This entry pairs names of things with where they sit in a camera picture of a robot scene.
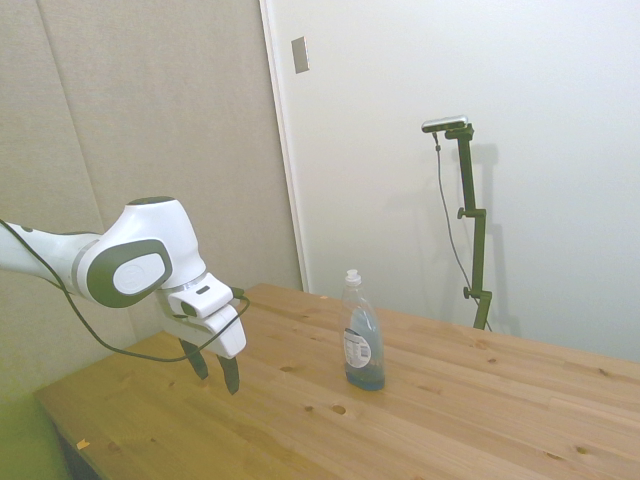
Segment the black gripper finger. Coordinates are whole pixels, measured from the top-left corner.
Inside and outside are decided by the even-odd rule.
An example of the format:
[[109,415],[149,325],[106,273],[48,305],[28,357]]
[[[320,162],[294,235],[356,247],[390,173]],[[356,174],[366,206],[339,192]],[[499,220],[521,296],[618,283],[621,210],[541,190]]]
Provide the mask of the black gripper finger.
[[223,371],[226,388],[231,395],[235,395],[240,388],[238,361],[236,358],[226,358],[221,355],[218,355],[217,359]]
[[183,349],[185,358],[189,361],[195,374],[201,380],[205,380],[209,376],[209,372],[200,347],[184,339],[179,339],[179,342]]

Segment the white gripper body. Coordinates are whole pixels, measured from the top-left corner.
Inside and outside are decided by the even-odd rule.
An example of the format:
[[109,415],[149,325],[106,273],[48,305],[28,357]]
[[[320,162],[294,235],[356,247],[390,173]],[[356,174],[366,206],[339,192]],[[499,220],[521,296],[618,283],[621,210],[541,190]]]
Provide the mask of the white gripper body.
[[158,290],[156,298],[165,317],[162,327],[170,334],[197,346],[214,340],[206,349],[234,358],[246,346],[238,312],[230,289]]

